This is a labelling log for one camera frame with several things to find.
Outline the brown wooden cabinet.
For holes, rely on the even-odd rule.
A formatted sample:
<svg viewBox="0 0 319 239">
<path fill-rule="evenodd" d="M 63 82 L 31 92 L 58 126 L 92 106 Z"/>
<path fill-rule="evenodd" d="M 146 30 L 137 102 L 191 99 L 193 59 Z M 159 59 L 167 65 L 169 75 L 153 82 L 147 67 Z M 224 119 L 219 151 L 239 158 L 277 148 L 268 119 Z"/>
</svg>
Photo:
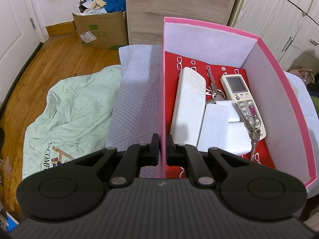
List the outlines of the brown wooden cabinet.
<svg viewBox="0 0 319 239">
<path fill-rule="evenodd" d="M 129 44 L 161 44 L 165 17 L 226 25 L 235 0 L 126 0 Z"/>
</svg>

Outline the keys with carabiner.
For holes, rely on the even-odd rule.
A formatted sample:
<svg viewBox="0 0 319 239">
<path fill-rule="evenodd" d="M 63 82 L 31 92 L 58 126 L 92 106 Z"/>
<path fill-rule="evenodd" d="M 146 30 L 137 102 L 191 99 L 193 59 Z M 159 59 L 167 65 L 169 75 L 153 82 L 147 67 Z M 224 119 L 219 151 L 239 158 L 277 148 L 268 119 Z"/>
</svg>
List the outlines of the keys with carabiner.
<svg viewBox="0 0 319 239">
<path fill-rule="evenodd" d="M 210 66 L 207 66 L 207 74 L 210 80 L 210 84 L 209 84 L 209 94 L 211 95 L 211 99 L 206 101 L 206 104 L 209 103 L 215 103 L 216 101 L 221 101 L 221 100 L 226 100 L 226 95 L 224 94 L 224 92 L 219 89 L 215 83 L 215 80 L 213 78 L 213 75 L 211 73 L 211 69 Z"/>
</svg>

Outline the cream power bank in box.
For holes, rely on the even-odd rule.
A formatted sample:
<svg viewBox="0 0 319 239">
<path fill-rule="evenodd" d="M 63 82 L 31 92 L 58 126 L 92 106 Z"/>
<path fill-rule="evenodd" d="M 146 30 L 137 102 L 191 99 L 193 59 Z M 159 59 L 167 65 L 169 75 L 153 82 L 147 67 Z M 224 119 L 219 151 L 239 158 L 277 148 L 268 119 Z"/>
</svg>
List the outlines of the cream power bank in box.
<svg viewBox="0 0 319 239">
<path fill-rule="evenodd" d="M 196 146 L 206 106 L 206 80 L 192 68 L 179 74 L 170 134 L 176 144 Z"/>
</svg>

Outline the small white charger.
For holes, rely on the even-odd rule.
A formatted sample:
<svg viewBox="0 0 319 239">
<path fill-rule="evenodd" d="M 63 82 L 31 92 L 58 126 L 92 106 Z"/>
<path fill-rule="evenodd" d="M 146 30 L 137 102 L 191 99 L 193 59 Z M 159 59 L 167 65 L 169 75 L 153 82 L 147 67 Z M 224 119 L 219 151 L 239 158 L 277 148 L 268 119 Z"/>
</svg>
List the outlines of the small white charger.
<svg viewBox="0 0 319 239">
<path fill-rule="evenodd" d="M 215 102 L 216 105 L 226 107 L 229 111 L 229 122 L 240 122 L 240 117 L 235 110 L 235 102 L 232 100 L 219 100 Z"/>
</svg>

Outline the white door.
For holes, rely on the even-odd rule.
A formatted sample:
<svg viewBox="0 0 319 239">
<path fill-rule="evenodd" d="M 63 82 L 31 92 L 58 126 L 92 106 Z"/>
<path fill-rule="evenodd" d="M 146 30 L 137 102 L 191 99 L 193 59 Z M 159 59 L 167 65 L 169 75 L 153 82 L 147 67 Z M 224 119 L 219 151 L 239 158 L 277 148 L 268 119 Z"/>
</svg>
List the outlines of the white door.
<svg viewBox="0 0 319 239">
<path fill-rule="evenodd" d="M 47 38 L 32 0 L 1 0 L 1 105 L 23 66 Z"/>
</svg>

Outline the light wood wardrobe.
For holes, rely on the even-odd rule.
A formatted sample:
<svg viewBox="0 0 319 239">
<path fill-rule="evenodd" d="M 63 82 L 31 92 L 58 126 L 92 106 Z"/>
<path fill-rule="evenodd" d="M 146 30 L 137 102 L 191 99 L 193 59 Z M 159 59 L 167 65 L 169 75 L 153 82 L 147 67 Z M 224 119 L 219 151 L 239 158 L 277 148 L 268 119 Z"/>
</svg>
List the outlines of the light wood wardrobe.
<svg viewBox="0 0 319 239">
<path fill-rule="evenodd" d="M 283 70 L 318 73 L 318 0 L 236 0 L 228 24 L 261 37 Z"/>
</svg>

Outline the pink storage box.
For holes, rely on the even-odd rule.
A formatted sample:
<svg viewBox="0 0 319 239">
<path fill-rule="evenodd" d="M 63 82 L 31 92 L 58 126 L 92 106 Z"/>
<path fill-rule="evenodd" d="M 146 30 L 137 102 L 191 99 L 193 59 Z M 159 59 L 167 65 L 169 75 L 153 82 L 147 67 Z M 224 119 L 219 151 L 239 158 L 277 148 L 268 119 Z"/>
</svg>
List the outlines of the pink storage box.
<svg viewBox="0 0 319 239">
<path fill-rule="evenodd" d="M 276 169 L 300 179 L 307 188 L 317 180 L 314 144 L 298 99 L 259 36 L 216 23 L 165 17 L 163 52 L 244 69 Z"/>
</svg>

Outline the cardboard box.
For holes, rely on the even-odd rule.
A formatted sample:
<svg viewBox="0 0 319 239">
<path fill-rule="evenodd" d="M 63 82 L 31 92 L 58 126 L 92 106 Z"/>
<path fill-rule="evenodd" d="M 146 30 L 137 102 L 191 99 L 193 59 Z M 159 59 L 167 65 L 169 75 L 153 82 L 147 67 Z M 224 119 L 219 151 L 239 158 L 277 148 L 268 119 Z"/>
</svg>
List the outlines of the cardboard box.
<svg viewBox="0 0 319 239">
<path fill-rule="evenodd" d="M 118 50 L 129 44 L 125 12 L 73 14 L 73 18 L 82 46 Z"/>
</svg>

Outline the white patterned tablecloth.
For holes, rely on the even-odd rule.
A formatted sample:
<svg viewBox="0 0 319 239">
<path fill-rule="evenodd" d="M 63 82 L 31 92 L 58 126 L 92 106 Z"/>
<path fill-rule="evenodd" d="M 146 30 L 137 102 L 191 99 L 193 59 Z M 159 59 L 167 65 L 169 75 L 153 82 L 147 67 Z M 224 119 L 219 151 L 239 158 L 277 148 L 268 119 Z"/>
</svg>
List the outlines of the white patterned tablecloth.
<svg viewBox="0 0 319 239">
<path fill-rule="evenodd" d="M 165 140 L 164 53 L 159 45 L 128 45 L 119 49 L 122 81 L 106 146 L 124 151 L 133 144 L 150 142 L 154 133 Z M 308 196 L 313 197 L 318 194 L 318 115 L 302 81 L 293 74 L 284 73 L 298 99 L 314 144 L 317 180 L 306 187 Z M 208 88 L 206 101 L 212 98 Z"/>
</svg>

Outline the green bed sheet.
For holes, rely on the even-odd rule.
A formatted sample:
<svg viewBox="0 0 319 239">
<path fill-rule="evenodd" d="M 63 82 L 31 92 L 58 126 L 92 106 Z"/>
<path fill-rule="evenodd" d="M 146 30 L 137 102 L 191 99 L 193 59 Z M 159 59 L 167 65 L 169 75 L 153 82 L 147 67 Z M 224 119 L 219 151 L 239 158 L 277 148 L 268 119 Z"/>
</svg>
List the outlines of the green bed sheet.
<svg viewBox="0 0 319 239">
<path fill-rule="evenodd" d="M 22 178 L 105 147 L 122 79 L 120 65 L 63 79 L 25 132 Z"/>
</svg>

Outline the beige air conditioner remote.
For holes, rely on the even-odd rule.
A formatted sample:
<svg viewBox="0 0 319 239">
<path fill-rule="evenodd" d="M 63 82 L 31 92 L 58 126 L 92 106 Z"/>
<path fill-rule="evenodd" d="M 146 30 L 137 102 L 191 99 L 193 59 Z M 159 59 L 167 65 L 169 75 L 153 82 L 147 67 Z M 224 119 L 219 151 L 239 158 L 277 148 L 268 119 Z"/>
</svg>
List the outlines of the beige air conditioner remote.
<svg viewBox="0 0 319 239">
<path fill-rule="evenodd" d="M 222 75 L 220 81 L 228 99 L 235 103 L 235 109 L 238 110 L 247 129 L 251 133 L 257 131 L 259 141 L 264 139 L 267 134 L 266 128 L 243 76 L 241 74 L 226 74 Z"/>
</svg>

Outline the blue cloth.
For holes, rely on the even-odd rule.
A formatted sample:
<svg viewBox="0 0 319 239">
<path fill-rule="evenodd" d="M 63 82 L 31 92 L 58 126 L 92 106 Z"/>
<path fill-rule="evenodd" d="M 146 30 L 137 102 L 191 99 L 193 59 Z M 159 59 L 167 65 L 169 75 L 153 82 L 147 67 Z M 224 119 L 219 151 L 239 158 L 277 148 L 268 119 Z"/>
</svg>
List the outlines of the blue cloth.
<svg viewBox="0 0 319 239">
<path fill-rule="evenodd" d="M 125 12 L 126 0 L 90 0 L 91 5 L 86 11 L 103 9 L 106 13 Z"/>
</svg>

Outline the large white charger block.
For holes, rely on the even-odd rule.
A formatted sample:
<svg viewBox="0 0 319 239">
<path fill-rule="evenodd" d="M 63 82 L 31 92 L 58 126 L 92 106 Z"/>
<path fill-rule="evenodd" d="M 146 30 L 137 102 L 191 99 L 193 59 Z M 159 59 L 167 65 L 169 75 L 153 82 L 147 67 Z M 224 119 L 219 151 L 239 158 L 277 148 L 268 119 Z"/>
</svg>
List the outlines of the large white charger block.
<svg viewBox="0 0 319 239">
<path fill-rule="evenodd" d="M 243 122 L 230 122 L 224 150 L 237 156 L 246 155 L 252 149 L 251 138 Z"/>
</svg>

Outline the key with ring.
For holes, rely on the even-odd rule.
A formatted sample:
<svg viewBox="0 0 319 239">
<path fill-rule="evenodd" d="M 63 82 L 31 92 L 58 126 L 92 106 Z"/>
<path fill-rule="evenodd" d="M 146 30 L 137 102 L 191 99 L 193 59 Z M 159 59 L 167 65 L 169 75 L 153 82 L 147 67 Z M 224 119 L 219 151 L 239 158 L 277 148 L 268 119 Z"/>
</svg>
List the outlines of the key with ring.
<svg viewBox="0 0 319 239">
<path fill-rule="evenodd" d="M 250 152 L 250 160 L 254 161 L 257 144 L 261 136 L 261 130 L 260 130 L 261 122 L 258 117 L 255 117 L 255 116 L 249 117 L 248 115 L 245 115 L 244 112 L 239 107 L 239 105 L 237 104 L 235 104 L 235 109 L 248 130 L 248 133 L 251 139 L 251 147 L 252 147 Z"/>
</svg>

